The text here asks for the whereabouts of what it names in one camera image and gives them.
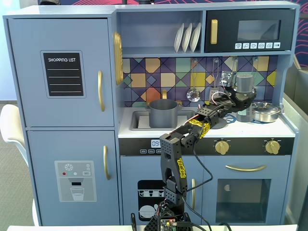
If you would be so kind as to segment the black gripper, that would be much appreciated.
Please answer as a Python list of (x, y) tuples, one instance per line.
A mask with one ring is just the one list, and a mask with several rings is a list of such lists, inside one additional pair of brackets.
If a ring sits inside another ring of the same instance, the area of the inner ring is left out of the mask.
[(250, 94), (236, 93), (236, 89), (230, 86), (226, 86), (225, 90), (229, 97), (227, 95), (218, 96), (216, 97), (216, 103), (218, 110), (225, 110), (227, 113), (236, 113), (247, 109), (256, 97), (255, 92)]

